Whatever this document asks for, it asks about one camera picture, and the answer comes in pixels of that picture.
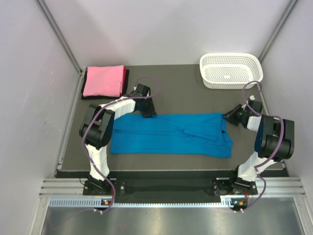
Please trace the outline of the blue t shirt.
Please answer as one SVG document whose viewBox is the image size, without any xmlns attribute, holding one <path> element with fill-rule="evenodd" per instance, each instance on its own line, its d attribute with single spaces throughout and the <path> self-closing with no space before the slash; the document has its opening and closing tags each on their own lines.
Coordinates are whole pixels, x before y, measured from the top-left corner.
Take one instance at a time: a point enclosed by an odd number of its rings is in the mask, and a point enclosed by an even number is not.
<svg viewBox="0 0 313 235">
<path fill-rule="evenodd" d="M 191 154 L 230 158 L 232 140 L 220 113 L 127 114 L 114 122 L 112 154 Z"/>
</svg>

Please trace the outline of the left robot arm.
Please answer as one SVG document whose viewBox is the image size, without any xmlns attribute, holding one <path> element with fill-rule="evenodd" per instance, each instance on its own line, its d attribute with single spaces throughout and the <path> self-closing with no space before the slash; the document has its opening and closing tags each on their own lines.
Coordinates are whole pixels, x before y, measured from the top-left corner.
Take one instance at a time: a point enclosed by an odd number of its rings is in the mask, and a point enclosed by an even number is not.
<svg viewBox="0 0 313 235">
<path fill-rule="evenodd" d="M 108 178 L 107 145 L 112 138 L 114 121 L 136 111 L 144 118 L 156 115 L 151 89 L 140 83 L 128 95 L 107 104 L 91 104 L 88 107 L 79 130 L 82 147 L 90 163 L 90 176 L 84 183 L 84 195 L 114 193 Z"/>
</svg>

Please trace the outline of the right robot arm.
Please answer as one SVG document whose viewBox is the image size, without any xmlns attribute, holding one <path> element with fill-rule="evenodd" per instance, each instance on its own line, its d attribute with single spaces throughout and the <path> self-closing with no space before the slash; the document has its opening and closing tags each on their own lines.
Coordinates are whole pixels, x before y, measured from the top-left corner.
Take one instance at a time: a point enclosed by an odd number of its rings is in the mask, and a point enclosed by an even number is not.
<svg viewBox="0 0 313 235">
<path fill-rule="evenodd" d="M 289 159 L 294 152 L 294 127 L 293 120 L 280 119 L 260 114 L 263 104 L 250 98 L 246 105 L 237 105 L 231 111 L 222 115 L 222 118 L 232 125 L 241 124 L 245 129 L 255 131 L 256 139 L 254 152 L 249 159 L 237 166 L 230 173 L 227 183 L 215 186 L 215 190 L 226 193 L 242 194 L 252 191 L 259 173 L 267 167 Z"/>
</svg>

